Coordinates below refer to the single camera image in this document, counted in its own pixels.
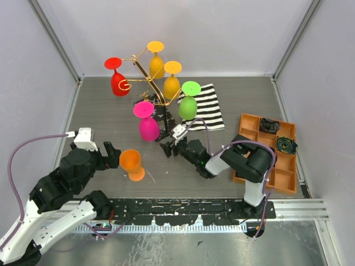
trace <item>gray floor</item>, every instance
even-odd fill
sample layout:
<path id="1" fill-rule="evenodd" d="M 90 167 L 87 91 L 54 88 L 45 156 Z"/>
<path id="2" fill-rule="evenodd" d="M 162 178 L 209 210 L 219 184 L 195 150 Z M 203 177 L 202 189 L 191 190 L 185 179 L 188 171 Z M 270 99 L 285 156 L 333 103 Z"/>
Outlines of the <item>gray floor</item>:
<path id="1" fill-rule="evenodd" d="M 272 119 L 281 119 L 273 86 L 267 77 L 237 78 L 180 78 L 183 83 L 194 80 L 200 85 L 213 83 L 220 102 L 225 130 L 210 132 L 212 150 L 229 143 L 239 126 L 240 115 L 245 112 Z M 157 84 L 163 87 L 163 80 Z M 103 141 L 111 141 L 122 151 L 136 149 L 143 157 L 146 174 L 140 182 L 132 182 L 122 168 L 96 172 L 82 193 L 102 190 L 110 198 L 118 197 L 237 197 L 244 194 L 244 186 L 231 181 L 232 171 L 226 170 L 211 180 L 199 176 L 194 167 L 182 157 L 166 158 L 156 142 L 143 141 L 138 132 L 139 119 L 133 114 L 133 102 L 137 94 L 149 88 L 147 83 L 134 83 L 131 92 L 122 98 L 112 94 L 110 78 L 85 78 L 80 89 L 70 130 L 91 127 L 95 142 L 103 148 Z M 180 122 L 176 101 L 168 109 Z M 206 145 L 206 132 L 191 132 L 188 139 L 200 139 Z M 66 143 L 64 154 L 70 150 Z M 290 197 L 275 193 L 274 198 Z M 302 197 L 298 185 L 297 194 Z"/>
<path id="2" fill-rule="evenodd" d="M 69 234 L 54 246 L 77 247 L 90 234 Z M 73 252 L 49 250 L 40 266 L 323 266 L 327 265 L 314 222 L 269 222 L 256 241 L 243 233 L 122 234 L 90 241 Z"/>

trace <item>black mounting plate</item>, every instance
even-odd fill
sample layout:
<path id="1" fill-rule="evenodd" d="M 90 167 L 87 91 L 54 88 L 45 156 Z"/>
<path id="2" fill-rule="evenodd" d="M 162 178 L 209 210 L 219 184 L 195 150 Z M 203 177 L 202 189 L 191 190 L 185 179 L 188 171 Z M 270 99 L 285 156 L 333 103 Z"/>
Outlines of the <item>black mounting plate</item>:
<path id="1" fill-rule="evenodd" d="M 116 224 L 151 225 L 153 217 L 159 226 L 169 223 L 171 226 L 194 224 L 201 215 L 204 226 L 238 225 L 238 219 L 247 219 L 241 199 L 151 199 L 120 198 L 111 199 L 114 206 Z M 260 219 L 261 214 L 253 219 Z M 266 207 L 266 218 L 276 218 L 271 201 Z"/>

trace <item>black and white striped towel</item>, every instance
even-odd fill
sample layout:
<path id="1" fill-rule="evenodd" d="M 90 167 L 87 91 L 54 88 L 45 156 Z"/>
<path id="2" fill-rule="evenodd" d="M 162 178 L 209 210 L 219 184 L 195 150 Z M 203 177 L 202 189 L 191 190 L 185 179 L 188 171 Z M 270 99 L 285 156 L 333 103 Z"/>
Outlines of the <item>black and white striped towel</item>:
<path id="1" fill-rule="evenodd" d="M 181 100 L 185 97 L 183 92 L 180 93 L 177 103 L 180 104 Z M 223 130 L 224 123 L 221 114 L 221 109 L 218 103 L 215 88 L 213 84 L 208 84 L 201 87 L 199 95 L 194 96 L 197 102 L 197 114 L 195 118 L 200 117 L 205 120 L 208 130 Z M 192 120 L 182 120 L 184 126 L 191 124 Z M 206 130 L 202 121 L 196 121 L 189 128 L 191 131 Z"/>

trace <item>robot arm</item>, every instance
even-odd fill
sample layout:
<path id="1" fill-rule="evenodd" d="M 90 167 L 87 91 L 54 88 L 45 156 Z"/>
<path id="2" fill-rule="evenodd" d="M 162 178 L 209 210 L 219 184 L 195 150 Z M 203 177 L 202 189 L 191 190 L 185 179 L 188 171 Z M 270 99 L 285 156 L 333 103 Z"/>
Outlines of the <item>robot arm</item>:
<path id="1" fill-rule="evenodd" d="M 249 139 L 237 135 L 232 142 L 245 140 Z M 263 187 L 271 162 L 272 156 L 269 151 L 256 144 L 244 143 L 233 145 L 232 148 L 225 149 L 211 158 L 206 164 L 206 169 L 217 175 L 231 167 L 245 179 L 243 201 L 247 205 L 247 212 L 252 217 L 262 211 L 265 200 Z"/>
<path id="2" fill-rule="evenodd" d="M 95 217 L 109 216 L 112 208 L 110 201 L 102 191 L 94 191 L 78 208 L 42 228 L 62 205 L 80 194 L 96 170 L 119 166 L 121 151 L 113 148 L 111 142 L 104 142 L 108 156 L 102 156 L 92 141 L 91 129 L 80 128 L 78 132 L 69 132 L 68 135 L 76 136 L 71 152 L 61 159 L 58 168 L 38 181 L 29 194 L 23 221 L 18 218 L 0 239 L 1 245 L 7 241 L 0 252 L 0 265 L 36 265 L 42 254 L 76 226 Z M 16 227 L 17 231 L 8 240 Z"/>
<path id="3" fill-rule="evenodd" d="M 213 178 L 225 169 L 232 168 L 245 179 L 245 211 L 253 217 L 262 211 L 265 194 L 263 191 L 265 177 L 272 162 L 270 151 L 258 144 L 241 143 L 212 157 L 199 140 L 187 141 L 186 128 L 177 125 L 173 129 L 171 142 L 160 144 L 167 157 L 180 154 L 204 178 Z M 234 141 L 251 141 L 237 135 Z"/>

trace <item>orange compartment tray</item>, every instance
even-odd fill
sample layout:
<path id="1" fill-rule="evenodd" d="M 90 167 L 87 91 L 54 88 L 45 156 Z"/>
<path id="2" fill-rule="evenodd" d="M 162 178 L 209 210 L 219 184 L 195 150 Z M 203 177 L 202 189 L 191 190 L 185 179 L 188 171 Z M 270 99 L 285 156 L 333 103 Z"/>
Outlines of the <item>orange compartment tray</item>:
<path id="1" fill-rule="evenodd" d="M 261 116 L 242 114 L 239 123 L 239 134 L 250 140 L 261 142 L 277 153 L 277 162 L 269 175 L 269 181 L 266 184 L 268 190 L 275 188 L 275 191 L 287 195 L 297 192 L 297 173 L 296 173 L 296 155 L 285 154 L 276 150 L 276 140 L 278 137 L 289 137 L 296 141 L 296 125 L 280 120 L 280 130 L 276 135 L 259 131 L 259 122 Z M 244 183 L 244 178 L 238 177 L 236 171 L 233 171 L 232 180 Z"/>

